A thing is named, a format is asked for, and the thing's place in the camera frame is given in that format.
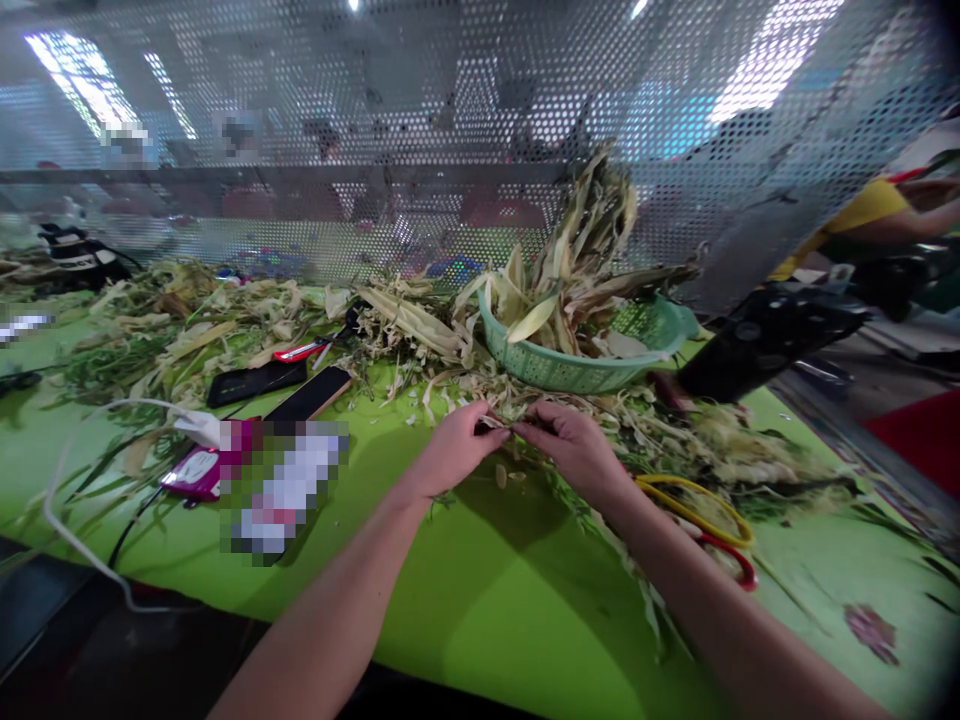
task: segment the yellow shirt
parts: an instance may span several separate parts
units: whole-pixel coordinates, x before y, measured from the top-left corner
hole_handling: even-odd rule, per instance
[[[895,215],[906,210],[910,204],[900,191],[886,178],[872,180],[853,201],[814,233],[800,249],[783,261],[783,264],[770,276],[771,280],[789,280],[807,255],[818,250],[831,235],[837,235],[875,220]]]

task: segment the scissor handle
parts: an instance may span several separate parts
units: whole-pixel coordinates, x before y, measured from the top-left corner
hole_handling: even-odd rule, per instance
[[[328,342],[314,341],[306,345],[301,345],[298,348],[293,348],[292,350],[277,350],[273,354],[273,357],[280,362],[300,362],[310,355],[313,355],[313,353],[320,352],[327,345],[329,345]]]
[[[759,583],[757,571],[754,569],[753,564],[743,555],[743,553],[730,547],[722,540],[717,540],[715,537],[713,537],[713,535],[708,533],[704,533],[697,542],[706,545],[713,545],[720,552],[725,553],[736,560],[737,564],[740,566],[740,577],[737,579],[737,584],[747,592],[753,592],[757,589],[757,584]]]
[[[753,545],[753,529],[750,527],[750,524],[744,520],[743,517],[741,517],[740,513],[730,507],[730,505],[724,502],[721,498],[717,497],[706,488],[697,485],[695,482],[691,482],[690,480],[679,477],[678,475],[637,475],[634,477],[634,482],[637,483],[644,493],[655,498],[658,503],[669,508],[672,512],[675,512],[685,520],[692,522],[694,525],[713,535],[715,538],[722,540],[730,547],[748,548]],[[665,485],[680,485],[702,495],[708,495],[711,499],[713,499],[714,502],[723,508],[724,512],[728,513],[730,517],[733,518],[734,522],[737,523],[737,532],[740,534],[740,537],[734,537],[733,535],[725,533],[717,526],[713,525],[707,520],[704,520],[682,503],[677,502],[666,493],[661,492],[654,487],[654,485],[658,483]]]

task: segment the green basket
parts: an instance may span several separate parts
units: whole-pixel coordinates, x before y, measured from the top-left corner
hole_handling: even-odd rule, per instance
[[[700,329],[693,313],[664,300],[634,302],[614,318],[611,329],[636,338],[650,352],[640,357],[594,359],[572,357],[523,340],[507,343],[507,329],[487,309],[480,293],[483,332],[497,363],[528,385],[578,395],[599,395],[621,388],[644,368],[671,357]]]

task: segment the perforated panel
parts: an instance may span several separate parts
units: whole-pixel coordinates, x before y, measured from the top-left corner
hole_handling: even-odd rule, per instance
[[[0,209],[82,214],[144,256],[322,281],[434,262],[456,283],[517,240],[534,252],[566,163],[616,136],[641,196],[625,266],[706,244],[687,293],[721,312],[954,99],[949,43],[926,5],[0,11]],[[14,225],[0,229],[8,242]]]

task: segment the green tablecloth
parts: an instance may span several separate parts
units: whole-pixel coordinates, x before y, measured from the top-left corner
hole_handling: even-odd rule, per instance
[[[48,331],[3,355],[25,367],[42,365],[56,343],[69,347],[86,332],[82,323]],[[685,354],[693,351],[691,346]],[[63,440],[89,412],[75,405],[43,409],[55,395],[41,386],[0,401],[0,534],[29,545],[46,543],[51,531],[37,512],[22,516],[23,509],[43,491]],[[283,396],[261,398],[242,416],[266,413]],[[354,393],[324,415],[349,423],[348,464],[289,567],[250,567],[242,556],[222,553],[216,505],[187,511],[166,499],[131,533],[120,571],[226,611],[277,618],[427,442],[430,429],[412,402],[403,397],[380,410]],[[788,419],[789,410],[768,391],[754,393],[747,404],[758,427],[776,428],[833,457],[808,428]],[[405,420],[412,414],[420,419],[411,427]],[[68,468],[96,459],[116,432],[107,421],[84,428]],[[123,498],[110,479],[70,516],[71,527],[104,558],[143,498]],[[730,714],[709,670],[679,648],[656,664],[635,584],[613,552],[582,535],[535,478],[501,491],[485,465],[455,496],[450,509],[437,507],[420,529],[387,613],[377,661],[546,717]],[[954,604],[960,599],[919,562],[921,552],[886,530],[838,517],[756,531],[762,554],[813,609],[822,629],[763,575],[757,599],[897,715],[927,710],[936,699],[931,688],[949,672],[958,626],[923,592]],[[61,542],[47,550],[77,559]],[[872,605],[896,626],[900,667],[884,665],[847,629],[844,605],[859,603]]]

